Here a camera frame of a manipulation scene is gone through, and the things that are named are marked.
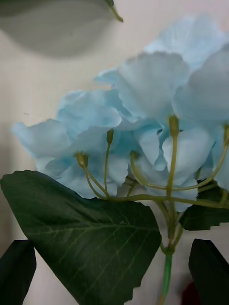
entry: blue petal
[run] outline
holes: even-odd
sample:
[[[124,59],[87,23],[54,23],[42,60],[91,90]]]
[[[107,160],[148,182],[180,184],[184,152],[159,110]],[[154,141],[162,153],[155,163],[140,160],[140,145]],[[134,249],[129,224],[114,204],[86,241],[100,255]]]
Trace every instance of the blue petal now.
[[[112,153],[129,159],[131,151],[139,152],[140,150],[140,146],[133,135],[133,132],[123,131],[120,133],[119,143],[112,150]]]
[[[224,147],[223,137],[224,137],[224,132],[221,131],[218,135],[216,144],[212,149],[212,158],[214,164],[213,170],[215,170],[223,154],[223,147]],[[227,153],[224,163],[221,169],[219,170],[218,174],[216,175],[215,180],[222,189],[226,189],[229,192],[229,152]]]
[[[196,184],[197,184],[197,181],[193,178],[190,178],[184,184],[182,184],[181,187],[187,187],[187,186],[192,186],[192,185],[196,185]],[[196,200],[197,196],[198,196],[198,188],[195,188],[192,190],[186,190],[186,191],[173,191],[172,196],[182,198],[182,199]],[[189,204],[189,203],[175,202],[175,208],[180,213],[184,212],[190,206],[191,206],[191,204]]]
[[[45,170],[52,176],[60,176],[72,165],[72,162],[72,158],[54,159],[46,164]]]
[[[62,99],[57,113],[58,120],[75,139],[93,127],[109,130],[121,123],[121,116],[114,107],[105,106],[105,91],[74,91]]]
[[[117,185],[122,185],[128,175],[127,159],[115,154],[109,155],[108,175]]]
[[[179,133],[174,183],[181,185],[205,163],[215,138],[207,130],[196,127]],[[172,160],[173,139],[163,143],[164,157],[168,170]]]
[[[193,122],[229,122],[229,45],[213,54],[192,74],[173,101],[175,114]]]
[[[134,132],[134,135],[152,165],[159,157],[159,137],[160,126],[146,126]]]
[[[143,53],[136,59],[125,61],[116,72],[112,70],[112,78],[109,71],[107,82],[112,81],[123,106],[134,118],[163,120],[172,112],[171,99],[187,75],[188,66],[181,56]],[[100,77],[104,81],[106,73]]]
[[[27,127],[16,123],[13,131],[34,158],[59,157],[70,146],[66,128],[56,120]]]
[[[178,20],[146,46],[145,51],[179,53],[194,71],[228,41],[228,34],[221,32],[210,16],[200,15]]]

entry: white wall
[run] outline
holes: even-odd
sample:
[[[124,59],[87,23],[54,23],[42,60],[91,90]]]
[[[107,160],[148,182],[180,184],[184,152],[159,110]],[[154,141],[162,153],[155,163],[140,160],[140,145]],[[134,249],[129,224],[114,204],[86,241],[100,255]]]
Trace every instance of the white wall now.
[[[30,125],[53,117],[63,94],[94,87],[93,77],[140,52],[158,32],[184,14],[210,12],[229,29],[228,0],[115,0],[124,24],[102,0],[0,1],[0,176],[33,169],[33,162],[9,132],[12,123]],[[175,254],[168,304],[190,280],[193,239],[210,238],[229,261],[229,226],[184,234]],[[0,254],[23,238],[0,196]],[[25,305],[76,305],[37,255],[38,265]],[[131,305],[154,305],[164,257],[158,251]]]

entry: flower cluster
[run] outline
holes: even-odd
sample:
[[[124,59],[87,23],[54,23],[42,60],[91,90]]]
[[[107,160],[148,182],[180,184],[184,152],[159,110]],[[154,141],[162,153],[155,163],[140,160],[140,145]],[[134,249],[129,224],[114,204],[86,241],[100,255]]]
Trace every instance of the flower cluster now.
[[[40,172],[84,198],[103,190],[116,196],[132,173],[149,194],[165,196],[174,148],[169,121],[178,118],[171,195],[196,200],[197,179],[213,172],[229,191],[228,43],[209,17],[183,18],[137,58],[101,72],[96,80],[110,90],[71,92],[55,120],[17,123],[14,132]],[[187,207],[176,203],[179,212]]]

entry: green leaf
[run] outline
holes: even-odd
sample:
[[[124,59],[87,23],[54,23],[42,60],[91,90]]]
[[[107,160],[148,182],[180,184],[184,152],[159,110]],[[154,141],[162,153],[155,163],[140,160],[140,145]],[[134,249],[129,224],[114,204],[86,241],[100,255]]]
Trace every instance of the green leaf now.
[[[228,304],[229,265],[210,240],[194,240],[188,265],[202,304]]]
[[[0,259],[0,304],[22,305],[35,270],[32,242],[15,240]]]
[[[221,197],[222,190],[218,186],[198,195],[199,199],[216,202],[220,202]],[[209,230],[212,226],[220,225],[220,223],[229,223],[229,210],[193,205],[185,211],[180,223],[185,230],[189,231]]]
[[[123,305],[161,243],[149,207],[83,199],[38,172],[1,188],[23,232],[80,305]]]

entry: flower bud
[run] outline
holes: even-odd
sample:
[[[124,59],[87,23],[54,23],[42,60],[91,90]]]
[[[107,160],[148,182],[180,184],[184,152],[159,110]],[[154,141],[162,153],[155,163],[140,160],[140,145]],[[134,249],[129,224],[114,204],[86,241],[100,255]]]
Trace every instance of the flower bud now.
[[[76,159],[78,161],[79,166],[81,166],[82,168],[87,167],[88,156],[86,154],[78,152],[78,153],[75,154],[75,156],[76,156]]]
[[[224,146],[229,146],[229,125],[224,126]]]
[[[169,117],[169,128],[172,137],[177,137],[179,134],[179,120],[175,115]]]
[[[114,130],[111,129],[107,132],[107,136],[106,136],[106,140],[107,140],[107,143],[109,145],[111,145],[112,141],[113,141],[113,135],[114,135]]]

